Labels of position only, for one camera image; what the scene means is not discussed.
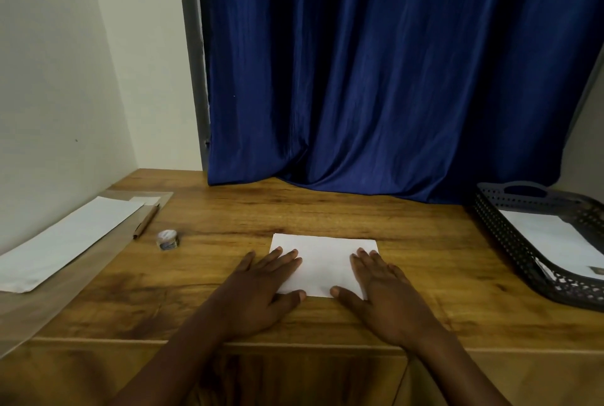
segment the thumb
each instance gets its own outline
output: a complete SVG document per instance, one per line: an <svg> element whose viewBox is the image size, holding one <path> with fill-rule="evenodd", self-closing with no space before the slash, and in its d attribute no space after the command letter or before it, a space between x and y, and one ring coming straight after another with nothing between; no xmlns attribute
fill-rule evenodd
<svg viewBox="0 0 604 406"><path fill-rule="evenodd" d="M368 304L360 299L356 294L352 293L350 290L342 287L332 287L329 290L329 293L336 298L340 303L344 305L344 307L348 308L361 320L364 320L367 311Z"/></svg>
<svg viewBox="0 0 604 406"><path fill-rule="evenodd" d="M269 306L269 310L276 321L293 311L305 299L306 292L304 290L296 290L286 295L277 295L276 301Z"/></svg>

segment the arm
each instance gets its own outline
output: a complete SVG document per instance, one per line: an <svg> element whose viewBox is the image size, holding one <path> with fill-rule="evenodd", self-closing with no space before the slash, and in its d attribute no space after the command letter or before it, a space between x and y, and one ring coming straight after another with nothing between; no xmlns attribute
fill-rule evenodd
<svg viewBox="0 0 604 406"><path fill-rule="evenodd" d="M368 255L359 249L357 254L350 261L368 300L333 287L336 299L381 340L415 353L450 406L510 406L397 266L387 265L375 251Z"/></svg>
<svg viewBox="0 0 604 406"><path fill-rule="evenodd" d="M297 250L281 253L278 247L253 266L254 252L248 253L110 406L180 404L224 341L258 333L298 306L306 298L302 290L274 299L302 262Z"/></svg>

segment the sheet of paper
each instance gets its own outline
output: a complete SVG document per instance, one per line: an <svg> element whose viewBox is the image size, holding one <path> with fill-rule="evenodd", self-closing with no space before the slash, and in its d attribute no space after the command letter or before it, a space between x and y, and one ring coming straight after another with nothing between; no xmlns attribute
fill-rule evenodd
<svg viewBox="0 0 604 406"><path fill-rule="evenodd" d="M145 205L157 205L159 203L160 196L134 196L130 201L142 202Z"/></svg>
<svg viewBox="0 0 604 406"><path fill-rule="evenodd" d="M378 250L371 239L337 239L314 235L273 234L271 249L283 247L283 253L298 249L302 265L285 281L279 293L304 290L308 296L331 298L329 288L338 285L363 297L361 287L350 266L350 255L359 247L366 252Z"/></svg>
<svg viewBox="0 0 604 406"><path fill-rule="evenodd" d="M555 265L584 277L604 279L604 276L597 273L599 268L604 268L604 254L587 242L570 223L555 215L507 210L502 210L501 213Z"/></svg>
<svg viewBox="0 0 604 406"><path fill-rule="evenodd" d="M98 196L33 239L1 255L0 291L33 290L142 205Z"/></svg>

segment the forearm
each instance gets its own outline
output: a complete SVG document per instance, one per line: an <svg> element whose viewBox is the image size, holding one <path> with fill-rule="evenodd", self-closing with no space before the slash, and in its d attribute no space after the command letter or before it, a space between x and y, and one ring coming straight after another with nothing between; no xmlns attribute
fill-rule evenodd
<svg viewBox="0 0 604 406"><path fill-rule="evenodd" d="M455 335L437 330L417 356L439 385L449 406L510 406L474 363Z"/></svg>
<svg viewBox="0 0 604 406"><path fill-rule="evenodd" d="M210 315L210 310L202 306L119 392L110 406L180 404L222 341L222 327Z"/></svg>

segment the blue curtain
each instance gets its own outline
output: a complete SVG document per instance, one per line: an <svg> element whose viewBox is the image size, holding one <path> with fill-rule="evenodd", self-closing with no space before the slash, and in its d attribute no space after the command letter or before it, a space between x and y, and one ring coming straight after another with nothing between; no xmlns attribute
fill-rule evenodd
<svg viewBox="0 0 604 406"><path fill-rule="evenodd" d="M461 202L559 177L604 0L211 0L211 185Z"/></svg>

